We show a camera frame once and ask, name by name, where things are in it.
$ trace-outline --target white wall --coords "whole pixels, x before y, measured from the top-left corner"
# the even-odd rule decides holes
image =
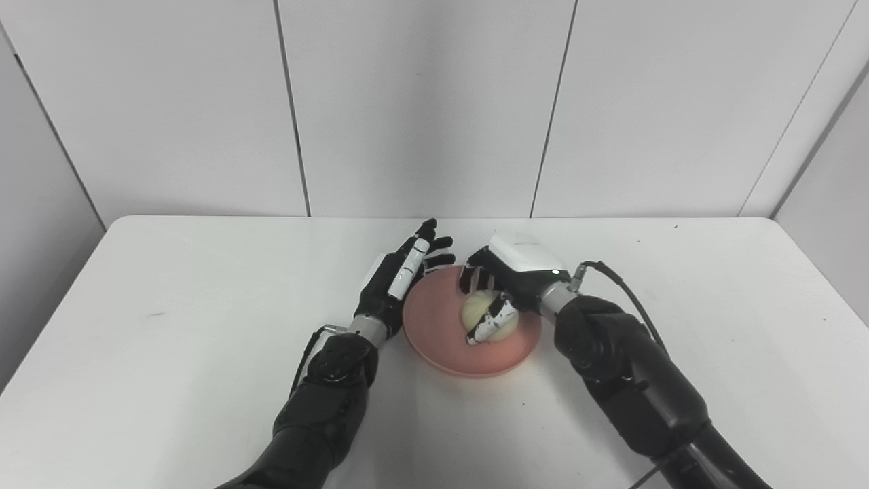
[[[866,189],[869,189],[869,82],[864,78],[776,220],[869,323]]]
[[[2,33],[0,229],[2,391],[103,235]]]
[[[869,55],[859,0],[0,0],[0,18],[108,223],[303,215],[304,183],[314,216],[524,217],[535,189],[536,217],[769,215]]]
[[[573,4],[281,0],[314,215],[527,217]]]
[[[106,224],[305,215],[269,0],[2,0],[0,19]]]
[[[737,215],[853,5],[579,2],[534,215]]]

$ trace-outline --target white table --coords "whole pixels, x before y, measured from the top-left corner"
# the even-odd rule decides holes
[[[5,392],[0,487],[209,489],[270,438],[310,333],[346,324],[398,219],[130,217],[112,225]],[[464,259],[495,229],[634,288],[713,422],[773,487],[865,487],[869,330],[764,219],[444,219]],[[586,293],[627,300],[589,274]],[[449,377],[402,335],[327,487],[620,488],[631,453],[552,346]],[[656,476],[647,487],[667,487]]]

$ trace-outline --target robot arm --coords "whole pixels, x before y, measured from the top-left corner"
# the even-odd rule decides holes
[[[605,265],[591,265],[620,281]],[[584,267],[571,278],[531,237],[501,235],[468,260],[463,291],[474,289],[480,268],[484,286],[491,274],[516,309],[555,325],[556,349],[628,446],[651,459],[674,489],[768,489],[712,426],[706,402],[663,344],[618,305],[579,294]]]
[[[320,489],[346,457],[362,423],[368,388],[377,373],[377,352],[401,328],[408,289],[455,256],[432,256],[453,243],[435,238],[434,219],[422,224],[395,252],[375,263],[347,328],[323,326],[312,336],[287,404],[275,419],[273,438],[242,475],[218,489]],[[332,333],[299,379],[318,338]]]

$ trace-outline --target pink plate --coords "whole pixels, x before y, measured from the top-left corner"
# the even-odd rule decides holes
[[[460,266],[435,271],[414,285],[404,305],[404,331],[416,351],[438,369],[459,377],[493,377],[514,369],[537,346],[540,317],[519,316],[519,327],[498,343],[465,343],[458,290]]]

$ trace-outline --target black robot forearm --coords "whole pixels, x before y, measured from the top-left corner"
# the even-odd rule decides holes
[[[700,393],[634,316],[578,296],[550,317],[556,349],[628,446],[660,466],[674,489],[769,489],[718,434]]]
[[[347,457],[376,365],[377,349],[364,337],[329,337],[275,419],[262,456],[217,489],[320,489]]]

